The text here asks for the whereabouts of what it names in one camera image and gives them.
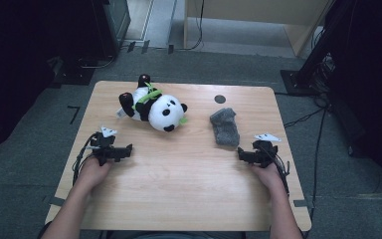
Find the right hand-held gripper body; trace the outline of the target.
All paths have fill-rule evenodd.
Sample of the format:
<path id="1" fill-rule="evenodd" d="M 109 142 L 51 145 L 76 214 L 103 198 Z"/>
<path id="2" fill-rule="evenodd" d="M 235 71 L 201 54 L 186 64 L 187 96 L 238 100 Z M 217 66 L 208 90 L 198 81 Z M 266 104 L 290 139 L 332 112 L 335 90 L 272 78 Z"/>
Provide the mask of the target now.
<path id="1" fill-rule="evenodd" d="M 256 152 L 256 163 L 260 167 L 267 167 L 276 161 L 279 148 L 273 145 L 270 140 L 264 140 L 262 137 L 256 136 L 252 146 Z"/>

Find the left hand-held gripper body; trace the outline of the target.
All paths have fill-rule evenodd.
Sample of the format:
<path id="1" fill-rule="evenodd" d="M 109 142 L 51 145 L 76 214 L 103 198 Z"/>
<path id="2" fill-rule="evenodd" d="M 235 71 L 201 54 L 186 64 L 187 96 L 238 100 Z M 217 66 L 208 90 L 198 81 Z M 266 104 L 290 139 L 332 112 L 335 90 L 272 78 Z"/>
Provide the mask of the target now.
<path id="1" fill-rule="evenodd" d="M 98 159 L 99 165 L 103 166 L 108 159 L 120 162 L 120 150 L 113 146 L 117 131 L 102 126 L 92 138 L 93 155 Z"/>

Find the grey fuzzy sock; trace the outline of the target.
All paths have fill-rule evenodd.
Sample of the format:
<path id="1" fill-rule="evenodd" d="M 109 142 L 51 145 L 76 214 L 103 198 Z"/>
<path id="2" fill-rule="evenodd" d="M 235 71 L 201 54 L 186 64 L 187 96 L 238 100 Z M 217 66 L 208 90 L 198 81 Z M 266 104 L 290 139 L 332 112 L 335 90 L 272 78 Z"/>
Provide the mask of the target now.
<path id="1" fill-rule="evenodd" d="M 224 108 L 210 116 L 210 123 L 218 144 L 232 147 L 239 145 L 240 135 L 235 123 L 235 115 L 231 108 Z"/>

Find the panda plush toy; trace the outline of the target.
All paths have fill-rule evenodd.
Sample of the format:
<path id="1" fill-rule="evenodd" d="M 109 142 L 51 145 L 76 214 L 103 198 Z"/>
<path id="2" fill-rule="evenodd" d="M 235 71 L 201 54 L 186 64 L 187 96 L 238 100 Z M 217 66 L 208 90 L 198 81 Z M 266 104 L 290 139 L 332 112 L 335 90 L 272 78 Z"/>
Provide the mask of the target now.
<path id="1" fill-rule="evenodd" d="M 186 122 L 188 106 L 156 89 L 146 74 L 139 76 L 133 93 L 120 94 L 118 100 L 121 108 L 116 114 L 120 118 L 147 121 L 159 131 L 171 132 Z"/>

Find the person's right hand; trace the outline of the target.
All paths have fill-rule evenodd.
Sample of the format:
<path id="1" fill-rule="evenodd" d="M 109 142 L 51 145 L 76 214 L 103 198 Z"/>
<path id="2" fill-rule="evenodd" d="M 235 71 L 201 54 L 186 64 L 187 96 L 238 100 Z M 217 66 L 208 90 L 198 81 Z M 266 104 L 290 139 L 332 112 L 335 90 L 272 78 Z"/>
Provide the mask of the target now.
<path id="1" fill-rule="evenodd" d="M 266 168 L 252 165 L 251 170 L 269 191 L 277 191 L 284 187 L 277 167 L 274 164 L 270 164 Z"/>

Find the person's left hand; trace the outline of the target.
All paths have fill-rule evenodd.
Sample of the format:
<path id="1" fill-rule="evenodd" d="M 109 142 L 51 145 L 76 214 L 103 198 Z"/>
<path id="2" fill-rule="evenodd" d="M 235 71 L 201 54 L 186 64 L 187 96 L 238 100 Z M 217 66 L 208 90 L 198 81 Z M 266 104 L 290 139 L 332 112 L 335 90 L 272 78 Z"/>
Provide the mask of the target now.
<path id="1" fill-rule="evenodd" d="M 88 158 L 83 164 L 77 179 L 77 185 L 87 191 L 92 190 L 95 186 L 103 182 L 103 180 L 108 176 L 112 166 L 112 162 L 107 162 L 104 165 L 100 165 L 96 158 Z"/>

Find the black angled floor tape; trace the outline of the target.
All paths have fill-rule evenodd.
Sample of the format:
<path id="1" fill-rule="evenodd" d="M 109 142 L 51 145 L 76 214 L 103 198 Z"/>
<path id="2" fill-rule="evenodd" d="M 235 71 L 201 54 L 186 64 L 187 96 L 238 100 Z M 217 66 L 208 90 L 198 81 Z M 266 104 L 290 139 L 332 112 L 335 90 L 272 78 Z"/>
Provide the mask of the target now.
<path id="1" fill-rule="evenodd" d="M 72 116 L 72 118 L 70 120 L 70 124 L 73 124 L 74 121 L 76 120 L 77 116 L 78 116 L 78 113 L 79 113 L 81 107 L 78 107 L 78 106 L 67 106 L 67 108 L 74 111 L 74 114 L 73 114 L 73 116 Z"/>

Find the black flat stand base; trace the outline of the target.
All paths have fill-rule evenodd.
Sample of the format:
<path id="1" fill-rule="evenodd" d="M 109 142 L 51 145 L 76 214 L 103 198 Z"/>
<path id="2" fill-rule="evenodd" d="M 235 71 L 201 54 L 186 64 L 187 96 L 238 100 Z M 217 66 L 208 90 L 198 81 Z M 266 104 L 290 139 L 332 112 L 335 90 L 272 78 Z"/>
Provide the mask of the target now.
<path id="1" fill-rule="evenodd" d="M 55 77 L 52 86 L 59 88 L 61 85 L 88 86 L 94 74 L 94 69 L 70 65 L 61 58 L 57 58 L 53 64 Z"/>

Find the person's grey clothing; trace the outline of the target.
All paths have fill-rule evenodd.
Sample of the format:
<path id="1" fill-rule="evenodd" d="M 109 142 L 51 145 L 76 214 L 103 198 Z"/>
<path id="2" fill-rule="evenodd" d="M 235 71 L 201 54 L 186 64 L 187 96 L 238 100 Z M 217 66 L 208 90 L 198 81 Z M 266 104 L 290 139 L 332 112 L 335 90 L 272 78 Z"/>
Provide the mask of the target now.
<path id="1" fill-rule="evenodd" d="M 238 231 L 108 231 L 105 239 L 247 239 Z"/>

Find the black metal stand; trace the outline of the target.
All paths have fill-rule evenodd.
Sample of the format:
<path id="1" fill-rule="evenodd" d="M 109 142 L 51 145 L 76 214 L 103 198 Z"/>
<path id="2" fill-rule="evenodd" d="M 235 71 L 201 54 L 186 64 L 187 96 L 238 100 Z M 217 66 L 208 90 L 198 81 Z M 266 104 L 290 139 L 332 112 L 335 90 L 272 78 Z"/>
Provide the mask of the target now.
<path id="1" fill-rule="evenodd" d="M 298 71 L 281 70 L 281 76 L 286 87 L 286 92 L 291 96 L 315 96 L 322 93 L 316 81 L 327 48 L 331 44 L 332 35 L 336 32 L 339 22 L 347 9 L 343 0 L 333 0 L 326 11 L 325 30 L 318 42 L 307 57 L 305 63 Z"/>

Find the black equipment cabinet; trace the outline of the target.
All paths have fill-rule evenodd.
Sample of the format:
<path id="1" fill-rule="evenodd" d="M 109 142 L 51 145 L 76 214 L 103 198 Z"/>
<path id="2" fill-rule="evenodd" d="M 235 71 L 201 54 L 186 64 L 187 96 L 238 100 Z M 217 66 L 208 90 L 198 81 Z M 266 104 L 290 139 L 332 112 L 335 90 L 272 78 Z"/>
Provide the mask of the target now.
<path id="1" fill-rule="evenodd" d="M 105 58 L 116 57 L 130 24 L 126 0 L 93 0 L 97 35 Z"/>

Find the dark curtain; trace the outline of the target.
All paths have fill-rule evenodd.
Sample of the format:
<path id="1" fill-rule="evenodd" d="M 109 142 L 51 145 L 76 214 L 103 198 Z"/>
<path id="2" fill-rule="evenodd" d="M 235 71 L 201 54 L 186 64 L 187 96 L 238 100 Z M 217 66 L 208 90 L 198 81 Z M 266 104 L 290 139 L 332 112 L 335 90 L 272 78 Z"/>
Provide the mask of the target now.
<path id="1" fill-rule="evenodd" d="M 0 143 L 54 78 L 39 40 L 42 33 L 38 2 L 0 0 Z"/>
<path id="2" fill-rule="evenodd" d="M 328 85 L 361 126 L 354 144 L 382 166 L 382 0 L 335 0 L 327 26 L 343 5 L 328 45 L 335 64 Z"/>

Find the light wooden cabinet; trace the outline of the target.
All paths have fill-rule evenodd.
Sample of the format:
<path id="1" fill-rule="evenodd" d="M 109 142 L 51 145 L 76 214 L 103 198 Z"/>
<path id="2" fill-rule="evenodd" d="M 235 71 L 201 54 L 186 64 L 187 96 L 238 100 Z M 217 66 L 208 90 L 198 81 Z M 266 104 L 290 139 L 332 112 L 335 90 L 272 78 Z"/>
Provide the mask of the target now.
<path id="1" fill-rule="evenodd" d="M 335 0 L 185 0 L 183 46 L 188 18 L 282 24 L 296 56 L 300 56 Z"/>

